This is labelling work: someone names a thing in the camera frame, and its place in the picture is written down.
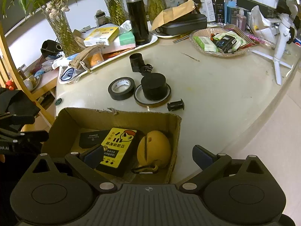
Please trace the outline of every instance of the cartoon face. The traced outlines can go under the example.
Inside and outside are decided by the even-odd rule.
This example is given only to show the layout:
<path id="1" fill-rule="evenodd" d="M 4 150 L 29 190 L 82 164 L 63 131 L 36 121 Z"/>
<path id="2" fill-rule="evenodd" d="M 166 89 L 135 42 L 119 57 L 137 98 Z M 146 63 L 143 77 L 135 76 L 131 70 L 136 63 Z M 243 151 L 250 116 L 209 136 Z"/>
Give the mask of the cartoon face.
<path id="1" fill-rule="evenodd" d="M 134 136 L 135 136 L 135 132 L 133 132 L 132 130 L 125 130 L 121 135 L 120 135 L 120 139 L 122 140 L 122 142 L 129 142 L 131 141 Z"/>

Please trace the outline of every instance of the white wall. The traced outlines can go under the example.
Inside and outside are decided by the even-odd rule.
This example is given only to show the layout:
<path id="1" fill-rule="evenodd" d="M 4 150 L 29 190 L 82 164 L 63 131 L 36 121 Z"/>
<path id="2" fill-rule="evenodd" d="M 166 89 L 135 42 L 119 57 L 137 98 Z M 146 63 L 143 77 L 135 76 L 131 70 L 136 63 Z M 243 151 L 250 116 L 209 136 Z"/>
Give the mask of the white wall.
<path id="1" fill-rule="evenodd" d="M 96 26 L 94 15 L 101 9 L 108 15 L 104 0 L 69 0 L 70 11 L 66 13 L 70 28 L 80 30 L 86 26 Z M 41 56 L 40 48 L 45 40 L 55 40 L 56 36 L 41 13 L 30 18 L 7 36 L 7 42 L 16 67 L 32 64 Z"/>

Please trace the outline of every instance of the crosshair logo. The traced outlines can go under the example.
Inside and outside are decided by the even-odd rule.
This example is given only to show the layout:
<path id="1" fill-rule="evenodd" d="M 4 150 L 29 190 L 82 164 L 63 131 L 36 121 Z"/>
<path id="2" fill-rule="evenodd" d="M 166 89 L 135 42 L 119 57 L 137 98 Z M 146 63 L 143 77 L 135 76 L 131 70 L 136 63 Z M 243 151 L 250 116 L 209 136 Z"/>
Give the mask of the crosshair logo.
<path id="1" fill-rule="evenodd" d="M 154 189 L 153 189 L 152 187 L 146 187 L 145 190 L 146 190 L 147 192 L 150 192 L 150 191 L 152 191 L 152 190 L 154 190 Z"/>

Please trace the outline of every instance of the tile floor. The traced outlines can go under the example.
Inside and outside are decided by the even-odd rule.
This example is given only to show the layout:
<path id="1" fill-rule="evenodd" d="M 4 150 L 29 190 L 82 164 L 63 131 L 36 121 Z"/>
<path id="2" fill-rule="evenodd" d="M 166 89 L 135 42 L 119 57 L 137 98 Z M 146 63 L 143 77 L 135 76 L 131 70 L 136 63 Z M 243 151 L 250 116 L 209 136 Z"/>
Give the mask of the tile floor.
<path id="1" fill-rule="evenodd" d="M 48 111 L 54 115 L 52 104 Z M 41 117 L 36 130 L 49 130 Z M 235 157 L 258 155 L 283 189 L 287 204 L 284 213 L 296 225 L 301 225 L 301 73 L 298 71 L 292 84 L 264 127 Z"/>

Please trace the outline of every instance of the soap bottle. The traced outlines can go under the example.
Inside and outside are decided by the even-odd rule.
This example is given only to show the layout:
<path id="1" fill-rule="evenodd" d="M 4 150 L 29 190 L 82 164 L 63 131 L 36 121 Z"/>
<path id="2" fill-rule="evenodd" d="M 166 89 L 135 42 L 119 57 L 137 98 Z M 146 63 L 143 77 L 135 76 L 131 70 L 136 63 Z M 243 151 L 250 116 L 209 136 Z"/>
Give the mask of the soap bottle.
<path id="1" fill-rule="evenodd" d="M 242 31 L 246 30 L 246 16 L 242 8 L 239 10 L 239 14 L 236 15 L 236 25 Z"/>

